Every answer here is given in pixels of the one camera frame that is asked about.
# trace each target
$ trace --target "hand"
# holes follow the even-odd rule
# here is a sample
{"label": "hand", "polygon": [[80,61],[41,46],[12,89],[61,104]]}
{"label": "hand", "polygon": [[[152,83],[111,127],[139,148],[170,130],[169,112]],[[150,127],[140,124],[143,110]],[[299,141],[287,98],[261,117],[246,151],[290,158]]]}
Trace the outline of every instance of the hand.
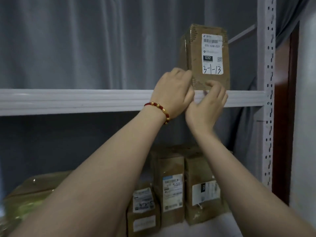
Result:
{"label": "hand", "polygon": [[160,104],[170,118],[180,115],[194,99],[192,72],[173,68],[157,82],[150,101]]}
{"label": "hand", "polygon": [[192,101],[185,112],[186,123],[192,134],[212,132],[228,98],[225,88],[219,82],[209,80],[206,84],[212,87],[209,93],[199,104]]}

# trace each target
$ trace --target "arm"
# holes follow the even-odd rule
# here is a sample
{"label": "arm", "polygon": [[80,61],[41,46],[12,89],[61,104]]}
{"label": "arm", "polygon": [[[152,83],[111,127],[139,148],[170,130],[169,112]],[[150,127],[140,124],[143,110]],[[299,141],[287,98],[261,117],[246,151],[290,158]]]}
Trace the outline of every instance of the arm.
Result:
{"label": "arm", "polygon": [[265,188],[212,134],[226,100],[216,83],[199,105],[190,104],[186,120],[203,150],[235,220],[247,236],[316,236],[316,231]]}
{"label": "arm", "polygon": [[[194,97],[192,74],[173,69],[158,81],[151,101],[171,118]],[[18,227],[12,237],[113,236],[132,197],[149,149],[163,123],[164,113],[146,106],[67,177],[45,202]]]}

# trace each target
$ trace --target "red string bracelet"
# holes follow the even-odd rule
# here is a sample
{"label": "red string bracelet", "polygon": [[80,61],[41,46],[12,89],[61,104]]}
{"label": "red string bracelet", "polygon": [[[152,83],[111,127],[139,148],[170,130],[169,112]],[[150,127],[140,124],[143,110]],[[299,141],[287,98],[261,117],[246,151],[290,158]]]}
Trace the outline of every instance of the red string bracelet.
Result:
{"label": "red string bracelet", "polygon": [[167,113],[167,111],[161,105],[159,105],[159,104],[157,104],[155,102],[148,102],[144,106],[147,106],[147,105],[154,105],[157,108],[159,108],[160,110],[162,110],[162,112],[166,115],[166,122],[164,123],[164,125],[168,124],[168,122],[170,121],[169,114]]}

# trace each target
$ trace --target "white label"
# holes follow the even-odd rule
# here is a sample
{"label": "white label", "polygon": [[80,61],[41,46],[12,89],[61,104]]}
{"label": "white label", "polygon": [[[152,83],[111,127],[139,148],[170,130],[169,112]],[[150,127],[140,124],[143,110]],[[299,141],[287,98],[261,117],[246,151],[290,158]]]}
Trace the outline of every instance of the white label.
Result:
{"label": "white label", "polygon": [[203,74],[222,75],[223,37],[202,34],[202,72]]}
{"label": "white label", "polygon": [[144,213],[153,210],[155,202],[150,188],[134,191],[133,193],[133,212]]}
{"label": "white label", "polygon": [[218,199],[220,196],[221,190],[216,180],[192,186],[192,206],[204,201]]}
{"label": "white label", "polygon": [[162,179],[163,211],[171,211],[183,206],[182,174],[170,175]]}
{"label": "white label", "polygon": [[143,229],[149,229],[156,226],[156,216],[150,216],[142,219],[134,220],[133,231],[141,231]]}

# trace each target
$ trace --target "shelf upright post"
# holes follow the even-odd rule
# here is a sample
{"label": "shelf upright post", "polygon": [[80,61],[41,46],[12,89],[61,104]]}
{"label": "shelf upright post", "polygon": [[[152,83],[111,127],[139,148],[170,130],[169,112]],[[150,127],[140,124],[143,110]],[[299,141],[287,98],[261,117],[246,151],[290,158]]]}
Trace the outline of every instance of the shelf upright post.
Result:
{"label": "shelf upright post", "polygon": [[258,90],[265,91],[267,96],[264,106],[255,114],[258,127],[257,157],[262,159],[259,176],[262,183],[270,190],[272,190],[276,1],[258,0],[257,4],[257,84]]}

